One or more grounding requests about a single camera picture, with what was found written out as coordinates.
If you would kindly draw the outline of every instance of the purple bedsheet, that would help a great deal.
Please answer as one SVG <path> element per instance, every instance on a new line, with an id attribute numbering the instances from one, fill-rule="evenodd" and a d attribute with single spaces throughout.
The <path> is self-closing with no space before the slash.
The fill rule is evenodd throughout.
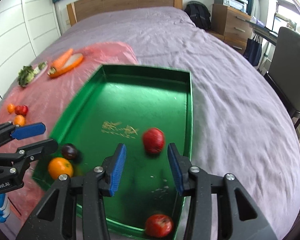
<path id="1" fill-rule="evenodd" d="M 239 53 L 196 28 L 183 11 L 170 7 L 85 19 L 35 62 L 103 41 L 128 43 L 140 64 L 191 72 L 192 163 L 211 174 L 235 174 L 282 239 L 300 208 L 300 144 L 287 111 L 264 78 Z M 217 238 L 215 207 L 213 240 Z M 186 205 L 178 239 L 183 238 L 187 209 Z M 111 238 L 123 237 L 111 234 Z"/>

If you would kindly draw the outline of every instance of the carrot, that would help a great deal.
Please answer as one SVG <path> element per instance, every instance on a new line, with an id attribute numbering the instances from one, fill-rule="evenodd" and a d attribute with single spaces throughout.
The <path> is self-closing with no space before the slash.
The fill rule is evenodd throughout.
<path id="1" fill-rule="evenodd" d="M 50 78 L 56 78 L 58 76 L 61 76 L 62 74 L 77 67 L 82 62 L 82 60 L 83 55 L 81 53 L 73 54 L 62 68 L 55 69 L 55 72 L 53 73 L 48 72 L 48 76 Z"/>
<path id="2" fill-rule="evenodd" d="M 67 50 L 64 54 L 62 54 L 59 58 L 52 62 L 52 66 L 56 69 L 60 69 L 64 66 L 64 64 L 68 61 L 73 53 L 73 49 Z"/>

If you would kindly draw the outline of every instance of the orange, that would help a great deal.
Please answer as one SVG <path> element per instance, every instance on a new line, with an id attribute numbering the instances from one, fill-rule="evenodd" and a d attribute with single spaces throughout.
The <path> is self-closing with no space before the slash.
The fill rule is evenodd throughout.
<path id="1" fill-rule="evenodd" d="M 13 104 L 8 104 L 7 110 L 9 113 L 13 113 L 14 112 L 14 105 Z"/>
<path id="2" fill-rule="evenodd" d="M 22 116 L 21 114 L 18 114 L 14 120 L 13 120 L 13 124 L 16 125 L 20 125 L 20 126 L 24 126 L 26 124 L 26 119 L 24 118 L 24 116 Z"/>
<path id="3" fill-rule="evenodd" d="M 48 165 L 48 172 L 53 179 L 57 179 L 61 174 L 73 176 L 73 167 L 65 158 L 57 157 L 52 159 Z"/>

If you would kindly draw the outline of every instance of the black backpack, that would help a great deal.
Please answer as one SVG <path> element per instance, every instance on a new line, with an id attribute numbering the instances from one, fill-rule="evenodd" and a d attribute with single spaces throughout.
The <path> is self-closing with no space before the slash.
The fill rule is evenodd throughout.
<path id="1" fill-rule="evenodd" d="M 204 30 L 209 30 L 211 28 L 211 14 L 203 3 L 197 1 L 188 2 L 185 12 L 198 28 Z"/>

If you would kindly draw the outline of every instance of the pink plastic sheet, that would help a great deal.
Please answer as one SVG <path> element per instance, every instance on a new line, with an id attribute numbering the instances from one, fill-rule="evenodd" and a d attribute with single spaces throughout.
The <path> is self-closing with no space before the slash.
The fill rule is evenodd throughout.
<path id="1" fill-rule="evenodd" d="M 0 109 L 0 123 L 13 121 L 15 114 L 9 114 L 8 104 L 26 105 L 29 112 L 26 116 L 26 124 L 43 122 L 46 132 L 43 135 L 27 138 L 21 141 L 13 140 L 0 147 L 1 153 L 14 153 L 18 147 L 47 139 L 55 123 L 74 95 L 82 85 L 92 76 L 102 63 L 111 64 L 137 64 L 136 56 L 131 47 L 122 42 L 96 43 L 91 46 L 78 49 L 74 53 L 82 53 L 82 63 L 72 71 L 62 76 L 51 79 L 47 74 L 39 76 L 26 88 L 16 86 L 6 98 Z M 50 66 L 52 58 L 45 59 Z M 36 162 L 24 176 L 24 187 L 9 193 L 9 198 L 16 209 L 14 213 L 21 219 L 22 224 L 37 205 L 44 192 L 32 180 L 31 176 Z"/>

